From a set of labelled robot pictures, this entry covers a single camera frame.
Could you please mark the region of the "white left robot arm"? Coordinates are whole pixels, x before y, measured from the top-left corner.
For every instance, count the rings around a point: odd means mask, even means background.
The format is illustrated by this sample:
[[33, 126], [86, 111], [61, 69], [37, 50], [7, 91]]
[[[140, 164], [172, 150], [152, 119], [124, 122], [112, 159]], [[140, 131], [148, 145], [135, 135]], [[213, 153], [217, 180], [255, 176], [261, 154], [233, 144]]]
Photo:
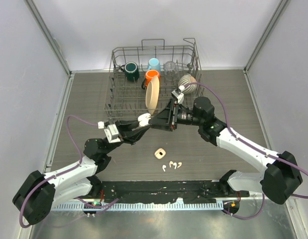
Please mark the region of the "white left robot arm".
[[29, 174], [16, 195], [13, 204], [19, 209], [19, 224], [28, 228], [41, 222], [55, 206], [85, 196], [94, 199], [100, 195], [101, 185], [96, 174], [105, 170], [111, 161], [108, 153], [122, 144], [134, 145], [150, 129], [150, 115], [136, 121], [99, 121], [91, 124], [105, 132], [104, 139], [89, 139], [80, 159], [59, 170]]

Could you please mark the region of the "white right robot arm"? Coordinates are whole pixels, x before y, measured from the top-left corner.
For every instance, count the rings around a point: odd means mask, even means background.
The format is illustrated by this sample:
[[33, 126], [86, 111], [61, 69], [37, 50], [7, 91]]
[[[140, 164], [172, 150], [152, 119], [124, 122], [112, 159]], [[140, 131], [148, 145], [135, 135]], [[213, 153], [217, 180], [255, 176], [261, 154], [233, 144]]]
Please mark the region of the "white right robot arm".
[[195, 125], [204, 141], [232, 152], [257, 169], [256, 173], [228, 171], [219, 185], [221, 194], [226, 197], [237, 191], [253, 191], [282, 205], [303, 182], [291, 153], [266, 149], [238, 134], [215, 116], [214, 106], [207, 97], [196, 98], [191, 109], [171, 98], [149, 123], [152, 128], [166, 131], [175, 130], [179, 124]]

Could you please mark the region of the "white earbud charging case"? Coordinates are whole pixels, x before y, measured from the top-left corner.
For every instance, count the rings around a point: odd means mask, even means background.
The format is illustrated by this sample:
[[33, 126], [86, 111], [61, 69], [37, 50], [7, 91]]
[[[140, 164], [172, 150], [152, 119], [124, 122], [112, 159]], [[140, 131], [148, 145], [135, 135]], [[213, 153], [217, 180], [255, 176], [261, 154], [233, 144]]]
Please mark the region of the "white earbud charging case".
[[138, 117], [138, 122], [139, 122], [139, 127], [145, 127], [148, 126], [150, 123], [150, 119], [151, 119], [151, 114], [150, 113], [145, 113], [142, 114]]

